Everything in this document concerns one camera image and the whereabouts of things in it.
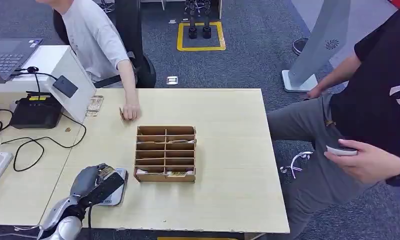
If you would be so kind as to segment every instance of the cardboard organizer box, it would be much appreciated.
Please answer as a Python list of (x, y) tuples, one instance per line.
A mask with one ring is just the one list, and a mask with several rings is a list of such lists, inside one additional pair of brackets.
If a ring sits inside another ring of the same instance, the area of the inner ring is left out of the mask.
[(196, 128), (139, 126), (136, 134), (134, 177), (139, 182), (196, 180)]

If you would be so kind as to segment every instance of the robotic hand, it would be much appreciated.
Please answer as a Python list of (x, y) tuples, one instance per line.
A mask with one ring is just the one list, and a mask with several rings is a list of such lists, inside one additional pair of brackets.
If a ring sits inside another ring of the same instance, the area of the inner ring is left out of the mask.
[(86, 167), (73, 181), (70, 195), (51, 209), (40, 226), (37, 240), (76, 239), (87, 208), (103, 202), (124, 183), (124, 179), (104, 163)]

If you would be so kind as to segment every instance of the gray t-shirt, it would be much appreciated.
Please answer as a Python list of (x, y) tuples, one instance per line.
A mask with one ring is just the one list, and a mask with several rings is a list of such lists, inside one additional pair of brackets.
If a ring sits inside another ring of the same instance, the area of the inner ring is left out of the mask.
[(70, 45), (91, 80), (119, 75), (118, 63), (129, 58), (105, 12), (93, 0), (74, 0), (62, 17)]

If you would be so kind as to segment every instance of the laptop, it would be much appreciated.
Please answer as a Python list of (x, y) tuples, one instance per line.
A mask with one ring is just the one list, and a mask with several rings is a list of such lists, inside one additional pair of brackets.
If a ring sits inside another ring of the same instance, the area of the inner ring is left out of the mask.
[(0, 38), (0, 84), (11, 79), (13, 71), (31, 57), (42, 41), (42, 38)]

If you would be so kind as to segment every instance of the gray pants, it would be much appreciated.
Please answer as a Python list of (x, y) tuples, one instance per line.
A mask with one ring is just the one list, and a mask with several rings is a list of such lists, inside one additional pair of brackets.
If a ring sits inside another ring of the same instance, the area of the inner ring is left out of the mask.
[(302, 172), (296, 173), (292, 184), (283, 186), (290, 234), (271, 234), (272, 240), (292, 240), (297, 237), (317, 211), (332, 204), (343, 204), (357, 197), (369, 185), (347, 175), (324, 156), (326, 145), (337, 144), (343, 138), (332, 121), (331, 95), (297, 102), (269, 112), (267, 120), (273, 140), (312, 142), (315, 151)]

